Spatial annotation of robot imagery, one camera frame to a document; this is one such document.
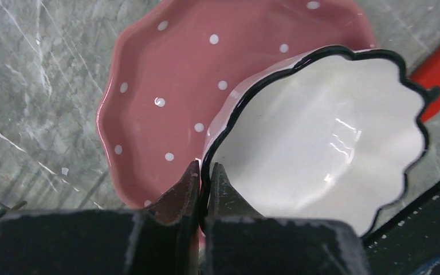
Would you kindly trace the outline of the white scalloped bowl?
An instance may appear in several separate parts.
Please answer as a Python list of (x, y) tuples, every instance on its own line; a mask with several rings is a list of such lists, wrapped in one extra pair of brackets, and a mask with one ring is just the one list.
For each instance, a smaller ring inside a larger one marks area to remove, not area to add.
[(332, 45), (282, 60), (240, 82), (211, 121), (201, 211), (218, 163), (263, 216), (334, 219), (367, 237), (429, 148), (432, 100), (390, 50)]

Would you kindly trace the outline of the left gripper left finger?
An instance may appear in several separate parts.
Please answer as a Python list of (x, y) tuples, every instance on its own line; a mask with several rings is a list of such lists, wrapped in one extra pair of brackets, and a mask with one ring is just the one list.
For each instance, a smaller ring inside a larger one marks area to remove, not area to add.
[(143, 209), (14, 211), (0, 274), (198, 274), (199, 163)]

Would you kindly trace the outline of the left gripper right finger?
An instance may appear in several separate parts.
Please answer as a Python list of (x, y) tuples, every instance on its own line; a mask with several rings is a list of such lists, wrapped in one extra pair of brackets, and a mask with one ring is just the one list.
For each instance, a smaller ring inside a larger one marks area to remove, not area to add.
[(204, 274), (370, 274), (350, 225), (326, 219), (260, 216), (216, 163), (205, 218)]

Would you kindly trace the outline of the pink polka dot plate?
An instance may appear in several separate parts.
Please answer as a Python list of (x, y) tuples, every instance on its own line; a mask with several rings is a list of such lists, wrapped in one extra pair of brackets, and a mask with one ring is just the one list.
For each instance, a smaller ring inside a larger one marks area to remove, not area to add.
[(200, 159), (230, 92), (327, 45), (377, 41), (354, 1), (161, 1), (118, 36), (96, 125), (119, 198), (157, 200)]

